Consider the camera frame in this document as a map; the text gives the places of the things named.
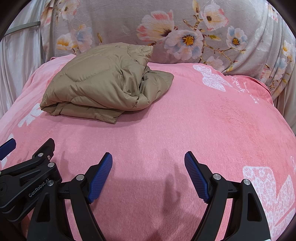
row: folded garment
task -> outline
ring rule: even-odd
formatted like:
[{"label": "folded garment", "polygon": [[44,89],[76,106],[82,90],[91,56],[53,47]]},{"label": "folded garment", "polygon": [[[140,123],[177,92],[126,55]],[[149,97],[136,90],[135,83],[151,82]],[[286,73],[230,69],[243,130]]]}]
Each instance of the folded garment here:
[{"label": "folded garment", "polygon": [[50,82],[40,108],[116,123],[124,111],[141,110],[160,98],[174,76],[152,71],[147,63],[153,46],[106,44],[68,62]]}]

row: blue textured rubber pad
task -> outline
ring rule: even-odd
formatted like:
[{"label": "blue textured rubber pad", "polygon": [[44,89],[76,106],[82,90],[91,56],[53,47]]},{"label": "blue textured rubber pad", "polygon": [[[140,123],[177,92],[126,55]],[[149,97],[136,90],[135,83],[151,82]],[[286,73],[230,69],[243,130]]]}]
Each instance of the blue textured rubber pad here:
[{"label": "blue textured rubber pad", "polygon": [[17,144],[13,138],[0,146],[0,161],[7,157],[7,155],[10,154],[16,148],[16,146]]},{"label": "blue textured rubber pad", "polygon": [[207,202],[210,199],[208,184],[188,152],[185,154],[184,162],[198,197]]},{"label": "blue textured rubber pad", "polygon": [[100,196],[100,193],[112,168],[112,164],[112,155],[109,153],[103,160],[103,163],[101,164],[94,178],[90,182],[89,195],[87,196],[87,199],[91,203]]}]

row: beige quilted jacket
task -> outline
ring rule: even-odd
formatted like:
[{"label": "beige quilted jacket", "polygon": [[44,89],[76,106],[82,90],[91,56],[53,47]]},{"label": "beige quilted jacket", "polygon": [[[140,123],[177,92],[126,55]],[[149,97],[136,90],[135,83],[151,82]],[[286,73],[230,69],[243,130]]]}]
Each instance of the beige quilted jacket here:
[{"label": "beige quilted jacket", "polygon": [[152,46],[114,43],[93,47],[68,62],[47,87],[41,110],[116,123],[141,110],[171,86],[171,73],[152,71]]}]

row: metal bar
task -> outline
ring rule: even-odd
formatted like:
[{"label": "metal bar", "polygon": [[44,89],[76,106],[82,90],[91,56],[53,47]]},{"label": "metal bar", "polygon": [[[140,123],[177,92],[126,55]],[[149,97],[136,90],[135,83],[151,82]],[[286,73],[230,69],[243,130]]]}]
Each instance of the metal bar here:
[{"label": "metal bar", "polygon": [[19,26],[16,26],[14,28],[10,28],[6,31],[5,35],[9,35],[11,33],[14,33],[16,31],[19,31],[19,30],[23,30],[23,29],[26,29],[26,28],[31,28],[31,27],[35,27],[35,26],[40,26],[41,22],[40,21],[37,21],[37,22],[32,22],[32,23],[25,23],[25,24],[22,24],[22,25],[19,25]]}]

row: floral fabric backdrop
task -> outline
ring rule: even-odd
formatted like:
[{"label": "floral fabric backdrop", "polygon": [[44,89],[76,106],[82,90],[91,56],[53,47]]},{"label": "floral fabric backdrop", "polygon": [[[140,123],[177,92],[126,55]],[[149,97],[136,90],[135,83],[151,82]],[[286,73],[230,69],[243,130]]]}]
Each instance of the floral fabric backdrop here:
[{"label": "floral fabric backdrop", "polygon": [[295,66],[295,37],[266,0],[46,0],[41,32],[47,61],[101,44],[153,45],[151,62],[248,75],[273,100]]}]

